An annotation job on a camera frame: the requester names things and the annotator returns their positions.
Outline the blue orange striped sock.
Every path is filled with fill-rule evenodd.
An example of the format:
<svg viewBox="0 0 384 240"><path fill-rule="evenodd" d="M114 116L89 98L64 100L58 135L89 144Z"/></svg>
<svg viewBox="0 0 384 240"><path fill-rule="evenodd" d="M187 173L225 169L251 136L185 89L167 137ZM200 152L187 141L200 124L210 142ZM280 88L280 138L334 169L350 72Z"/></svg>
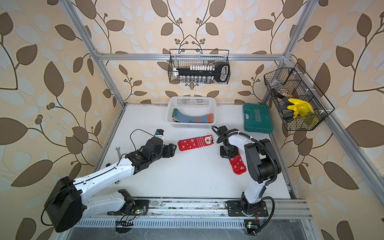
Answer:
<svg viewBox="0 0 384 240"><path fill-rule="evenodd" d="M213 123L214 122L214 115L208 114L204 116L187 116L182 114L178 109L174 109L172 114L175 113L176 118L179 120L179 123Z"/></svg>

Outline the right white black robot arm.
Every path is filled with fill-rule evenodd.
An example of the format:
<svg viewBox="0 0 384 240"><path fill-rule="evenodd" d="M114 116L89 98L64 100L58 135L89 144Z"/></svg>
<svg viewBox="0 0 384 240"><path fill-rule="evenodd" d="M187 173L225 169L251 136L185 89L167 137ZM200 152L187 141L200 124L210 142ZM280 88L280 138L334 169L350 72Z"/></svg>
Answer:
<svg viewBox="0 0 384 240"><path fill-rule="evenodd" d="M238 129L229 130L225 126L213 126L212 130L218 136L217 143L222 144L220 156L229 159L233 169L241 172L247 170L252 178L242 193L240 210L247 216L258 213L267 186L275 182L281 173L281 165L271 141L256 140Z"/></svg>

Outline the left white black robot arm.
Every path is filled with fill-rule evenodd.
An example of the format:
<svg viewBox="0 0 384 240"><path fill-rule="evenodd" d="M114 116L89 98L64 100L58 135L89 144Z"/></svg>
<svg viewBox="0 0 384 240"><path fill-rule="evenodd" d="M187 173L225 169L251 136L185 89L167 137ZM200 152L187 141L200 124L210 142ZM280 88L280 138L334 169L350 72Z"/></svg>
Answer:
<svg viewBox="0 0 384 240"><path fill-rule="evenodd" d="M85 177L60 179L46 203L43 213L51 220L57 233L65 232L80 220L102 214L131 214L136 210L134 198L127 190L99 196L106 187L147 169L162 158L172 158L177 145L165 145L161 138L152 137L140 149L123 154L115 163Z"/></svg>

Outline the blue green toe sock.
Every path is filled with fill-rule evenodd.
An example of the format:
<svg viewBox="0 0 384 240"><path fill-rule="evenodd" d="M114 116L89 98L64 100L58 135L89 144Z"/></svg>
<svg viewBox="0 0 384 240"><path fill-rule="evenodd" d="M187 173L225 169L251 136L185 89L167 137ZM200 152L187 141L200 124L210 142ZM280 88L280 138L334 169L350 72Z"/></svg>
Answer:
<svg viewBox="0 0 384 240"><path fill-rule="evenodd" d="M174 122L179 122L179 120L176 118L175 113L172 114L172 118L173 118L173 121L174 121Z"/></svg>

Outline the white plastic basket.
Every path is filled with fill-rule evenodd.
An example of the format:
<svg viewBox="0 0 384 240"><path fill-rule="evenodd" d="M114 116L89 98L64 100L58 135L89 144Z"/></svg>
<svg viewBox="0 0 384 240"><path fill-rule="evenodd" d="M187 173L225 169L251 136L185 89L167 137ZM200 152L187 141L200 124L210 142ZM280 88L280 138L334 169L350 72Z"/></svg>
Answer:
<svg viewBox="0 0 384 240"><path fill-rule="evenodd" d="M182 114L192 117L214 115L213 123L179 123L174 122L172 112L178 109ZM175 128L207 129L217 122L216 100L210 97L172 97L168 103L166 122Z"/></svg>

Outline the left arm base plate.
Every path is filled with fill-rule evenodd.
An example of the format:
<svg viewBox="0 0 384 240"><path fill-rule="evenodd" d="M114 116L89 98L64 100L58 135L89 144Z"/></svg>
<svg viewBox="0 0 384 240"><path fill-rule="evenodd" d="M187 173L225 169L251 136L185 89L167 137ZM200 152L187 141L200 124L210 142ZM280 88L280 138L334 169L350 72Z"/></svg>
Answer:
<svg viewBox="0 0 384 240"><path fill-rule="evenodd" d="M116 212L107 212L109 216L145 215L149 208L149 200L128 201Z"/></svg>

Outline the red bear sock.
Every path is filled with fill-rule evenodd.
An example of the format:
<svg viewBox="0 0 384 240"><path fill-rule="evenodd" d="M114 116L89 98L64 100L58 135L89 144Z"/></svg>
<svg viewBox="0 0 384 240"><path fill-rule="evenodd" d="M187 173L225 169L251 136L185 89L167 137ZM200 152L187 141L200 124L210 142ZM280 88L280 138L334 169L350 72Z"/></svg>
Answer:
<svg viewBox="0 0 384 240"><path fill-rule="evenodd" d="M240 152L238 152L238 154L235 157L230 158L229 162L235 174L241 175L247 171L246 165L242 160Z"/></svg>
<svg viewBox="0 0 384 240"><path fill-rule="evenodd" d="M178 148L180 151L188 151L193 149L199 149L214 144L212 135L196 137L191 139L185 139L178 141Z"/></svg>

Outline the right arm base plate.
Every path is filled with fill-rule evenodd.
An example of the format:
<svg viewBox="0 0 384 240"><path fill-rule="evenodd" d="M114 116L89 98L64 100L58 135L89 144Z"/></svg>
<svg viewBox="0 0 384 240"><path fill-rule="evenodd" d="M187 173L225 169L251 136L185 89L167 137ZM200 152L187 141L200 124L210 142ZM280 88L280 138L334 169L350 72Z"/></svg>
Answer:
<svg viewBox="0 0 384 240"><path fill-rule="evenodd" d="M230 217L268 217L268 209L265 201L255 204L247 204L246 201L227 201L225 207Z"/></svg>

